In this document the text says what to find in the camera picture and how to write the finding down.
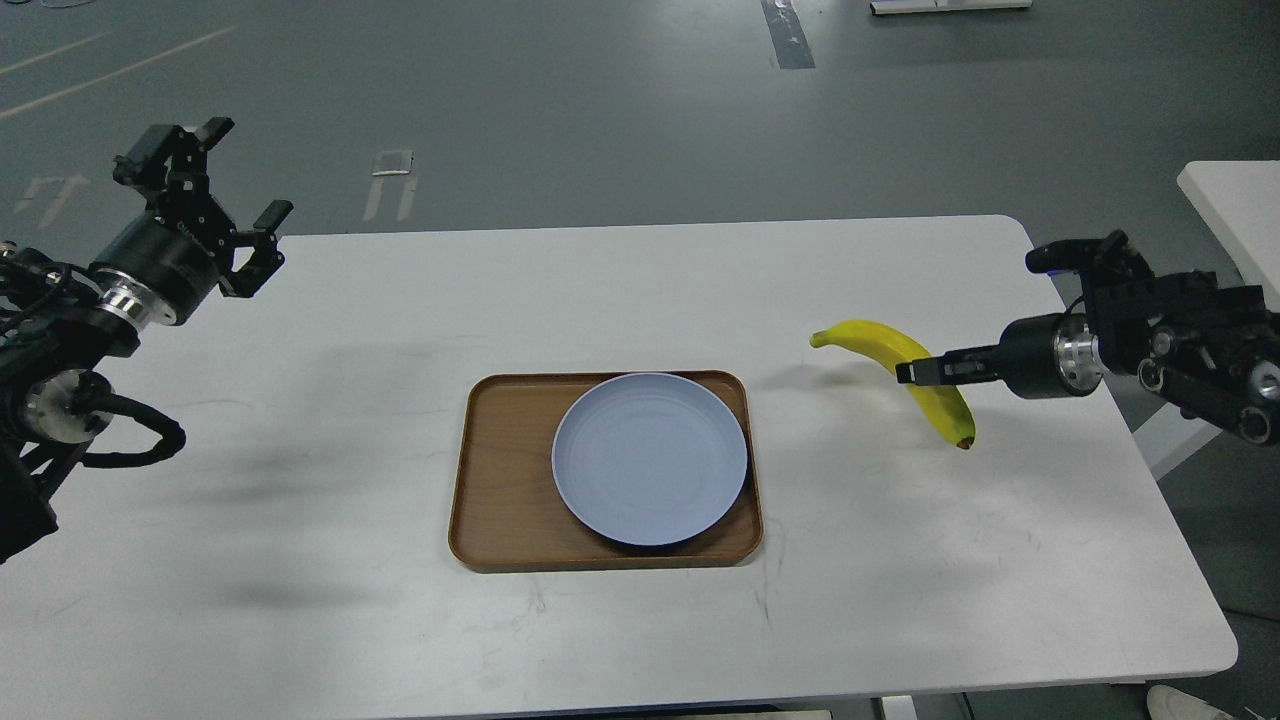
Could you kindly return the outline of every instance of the robotic arm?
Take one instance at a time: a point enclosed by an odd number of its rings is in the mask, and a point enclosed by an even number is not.
[[[1076,273],[1065,313],[1014,320],[997,345],[897,366],[900,383],[1004,380],[1019,397],[1085,396],[1103,370],[1254,445],[1280,442],[1280,314],[1258,286],[1219,288],[1213,273],[1156,277],[1120,231],[1027,254],[1033,273]],[[1084,313],[1073,313],[1083,302]]]
[[[132,355],[150,323],[186,323],[215,284],[252,297],[284,263],[275,231],[291,202],[271,202],[238,231],[209,195],[207,152],[233,124],[152,126],[118,156],[115,182],[142,195],[146,210],[87,269],[0,243],[0,562],[58,529],[49,501],[77,464],[150,465],[186,442],[178,423],[114,395],[93,366]],[[238,269],[237,249],[252,250]],[[88,452],[115,415],[159,441],[143,452]]]

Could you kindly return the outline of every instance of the cylindrical motor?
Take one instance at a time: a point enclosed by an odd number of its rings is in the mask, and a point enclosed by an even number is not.
[[[90,265],[105,286],[101,309],[138,324],[180,325],[218,284],[209,251],[178,229],[141,215]]]
[[[1084,316],[1061,313],[1010,323],[991,365],[1014,395],[1028,400],[1089,395],[1103,370]]]

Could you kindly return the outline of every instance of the brown tray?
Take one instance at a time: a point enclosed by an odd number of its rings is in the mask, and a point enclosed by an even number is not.
[[[746,436],[746,482],[728,512],[692,538],[662,547],[623,544],[570,512],[552,478],[552,441],[570,405],[623,373],[493,375],[467,400],[449,548],[481,573],[709,568],[735,565],[760,544],[746,391],[718,370],[672,373],[716,393]]]

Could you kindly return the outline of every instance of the yellow banana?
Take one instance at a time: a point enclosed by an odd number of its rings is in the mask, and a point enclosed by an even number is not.
[[[897,364],[928,357],[929,351],[901,332],[872,320],[845,320],[826,331],[813,333],[809,345],[823,347],[838,345],[879,363],[893,377]],[[977,425],[964,396],[954,386],[918,387],[908,384],[924,416],[938,430],[942,439],[961,450],[973,447]]]

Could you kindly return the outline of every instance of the plate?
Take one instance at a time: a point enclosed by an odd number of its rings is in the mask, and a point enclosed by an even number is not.
[[[628,544],[658,546],[710,528],[746,479],[746,438],[703,386],[632,373],[582,393],[552,443],[552,474],[586,527]]]

